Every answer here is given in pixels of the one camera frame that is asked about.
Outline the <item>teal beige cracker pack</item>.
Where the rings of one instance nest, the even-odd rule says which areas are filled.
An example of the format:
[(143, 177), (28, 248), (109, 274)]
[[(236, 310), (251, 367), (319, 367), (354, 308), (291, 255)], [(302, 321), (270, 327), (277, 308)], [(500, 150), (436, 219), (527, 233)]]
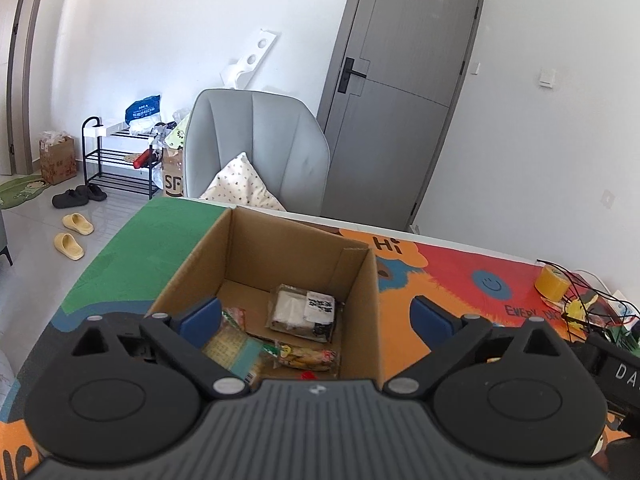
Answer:
[(242, 309), (222, 310), (215, 335), (204, 344), (203, 353), (250, 386), (277, 367), (278, 349), (244, 330)]

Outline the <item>yellow plastic bag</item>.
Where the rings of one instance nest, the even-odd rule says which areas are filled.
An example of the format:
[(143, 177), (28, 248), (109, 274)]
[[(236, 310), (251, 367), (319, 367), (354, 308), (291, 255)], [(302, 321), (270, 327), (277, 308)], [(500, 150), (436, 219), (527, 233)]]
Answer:
[(570, 300), (565, 306), (565, 313), (572, 320), (586, 322), (589, 309), (600, 299), (598, 294), (585, 294)]

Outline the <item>yellow tape roll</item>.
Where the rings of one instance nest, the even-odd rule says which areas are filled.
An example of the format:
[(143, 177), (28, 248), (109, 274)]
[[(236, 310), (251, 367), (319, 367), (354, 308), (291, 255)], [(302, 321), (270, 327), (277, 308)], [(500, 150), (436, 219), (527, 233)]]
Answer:
[(561, 270), (551, 264), (545, 264), (540, 269), (534, 286), (538, 294), (545, 300), (560, 302), (570, 289), (571, 284), (570, 279)]

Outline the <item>black white rice cake pack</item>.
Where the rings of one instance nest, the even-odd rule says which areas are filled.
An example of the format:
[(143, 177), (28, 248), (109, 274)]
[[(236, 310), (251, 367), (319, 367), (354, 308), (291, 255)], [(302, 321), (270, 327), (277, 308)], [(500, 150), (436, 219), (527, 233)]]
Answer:
[(270, 330), (327, 344), (335, 322), (333, 296), (285, 284), (271, 293), (266, 323)]

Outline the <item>clear biscuit snack pack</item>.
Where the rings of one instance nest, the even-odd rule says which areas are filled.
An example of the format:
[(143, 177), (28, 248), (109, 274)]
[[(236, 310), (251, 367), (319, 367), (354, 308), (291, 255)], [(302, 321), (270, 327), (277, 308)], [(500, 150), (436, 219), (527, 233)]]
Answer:
[(278, 342), (277, 350), (279, 363), (294, 370), (335, 372), (340, 366), (340, 356), (330, 349), (311, 349)]

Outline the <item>green floor mat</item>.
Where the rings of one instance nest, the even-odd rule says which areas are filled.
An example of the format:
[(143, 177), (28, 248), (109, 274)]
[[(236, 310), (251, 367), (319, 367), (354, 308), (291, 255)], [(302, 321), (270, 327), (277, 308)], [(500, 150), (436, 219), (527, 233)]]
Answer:
[(0, 207), (7, 210), (20, 206), (40, 195), (49, 186), (40, 174), (6, 181), (0, 185)]

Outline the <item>grey upholstered chair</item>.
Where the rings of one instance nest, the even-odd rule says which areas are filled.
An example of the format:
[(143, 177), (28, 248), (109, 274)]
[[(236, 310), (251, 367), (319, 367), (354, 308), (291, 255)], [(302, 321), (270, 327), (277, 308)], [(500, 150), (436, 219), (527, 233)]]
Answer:
[(202, 91), (184, 136), (184, 195), (202, 195), (216, 174), (242, 153), (286, 210), (320, 214), (331, 153), (317, 119), (302, 101), (260, 91)]

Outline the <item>yellow slipper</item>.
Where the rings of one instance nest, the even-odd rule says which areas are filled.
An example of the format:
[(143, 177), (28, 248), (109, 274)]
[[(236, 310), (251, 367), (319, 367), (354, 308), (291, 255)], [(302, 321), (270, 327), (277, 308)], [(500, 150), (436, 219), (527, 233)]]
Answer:
[(62, 218), (63, 226), (66, 229), (72, 230), (83, 236), (88, 236), (94, 232), (93, 224), (79, 212), (73, 212), (72, 214), (66, 214)]
[(53, 245), (60, 254), (72, 261), (78, 261), (85, 255), (84, 248), (78, 244), (78, 241), (70, 233), (56, 234)]

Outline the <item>colourful cat table mat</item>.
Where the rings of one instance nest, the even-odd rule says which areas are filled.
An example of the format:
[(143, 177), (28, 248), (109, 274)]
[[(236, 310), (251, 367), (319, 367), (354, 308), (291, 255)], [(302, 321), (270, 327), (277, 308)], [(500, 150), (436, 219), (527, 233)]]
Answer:
[[(1, 429), (6, 479), (634, 479), (639, 360), (572, 334), (540, 267), (245, 208), (156, 200), (98, 259)], [(248, 350), (285, 287), (335, 299), (324, 372)]]

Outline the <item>yellow slipper far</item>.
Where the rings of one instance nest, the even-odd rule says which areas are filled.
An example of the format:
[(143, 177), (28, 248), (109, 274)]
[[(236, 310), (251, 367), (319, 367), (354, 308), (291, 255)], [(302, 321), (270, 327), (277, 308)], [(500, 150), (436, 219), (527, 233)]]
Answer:
[(63, 226), (66, 229), (72, 230), (83, 236), (88, 236), (94, 232), (93, 224), (79, 212), (73, 212), (72, 214), (66, 214), (62, 218)]

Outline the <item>grey door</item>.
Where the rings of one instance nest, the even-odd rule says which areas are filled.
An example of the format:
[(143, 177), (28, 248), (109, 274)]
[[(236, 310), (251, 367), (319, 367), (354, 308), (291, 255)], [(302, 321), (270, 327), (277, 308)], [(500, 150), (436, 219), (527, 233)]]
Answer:
[(483, 0), (352, 0), (319, 118), (331, 150), (322, 214), (404, 230), (465, 77)]

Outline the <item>black slippers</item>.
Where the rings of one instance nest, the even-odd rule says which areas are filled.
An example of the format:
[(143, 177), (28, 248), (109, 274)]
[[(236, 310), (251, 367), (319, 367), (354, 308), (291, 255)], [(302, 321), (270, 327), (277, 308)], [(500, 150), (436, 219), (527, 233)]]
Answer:
[(68, 209), (86, 206), (90, 202), (104, 202), (106, 199), (107, 194), (99, 185), (89, 183), (53, 196), (51, 204), (55, 209)]

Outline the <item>red candy pack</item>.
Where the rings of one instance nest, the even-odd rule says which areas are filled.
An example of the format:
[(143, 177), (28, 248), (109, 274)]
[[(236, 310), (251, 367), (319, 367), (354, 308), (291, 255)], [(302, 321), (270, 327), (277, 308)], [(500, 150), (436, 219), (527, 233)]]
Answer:
[(299, 375), (301, 380), (317, 380), (316, 374), (311, 370), (303, 370)]

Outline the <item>white dotted cushion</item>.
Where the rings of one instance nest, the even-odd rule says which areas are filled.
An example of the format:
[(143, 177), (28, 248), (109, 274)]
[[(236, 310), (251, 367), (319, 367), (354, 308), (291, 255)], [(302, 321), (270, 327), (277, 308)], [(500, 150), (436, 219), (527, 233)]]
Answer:
[(216, 173), (200, 200), (284, 211), (258, 172), (242, 152)]

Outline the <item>yellow slipper near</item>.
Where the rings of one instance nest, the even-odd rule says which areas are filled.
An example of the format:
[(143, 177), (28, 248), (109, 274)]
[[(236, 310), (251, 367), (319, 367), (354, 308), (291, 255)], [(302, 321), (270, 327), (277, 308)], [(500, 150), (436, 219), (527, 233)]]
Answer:
[(53, 245), (60, 254), (72, 261), (78, 261), (85, 255), (84, 248), (78, 244), (78, 241), (70, 233), (56, 234)]

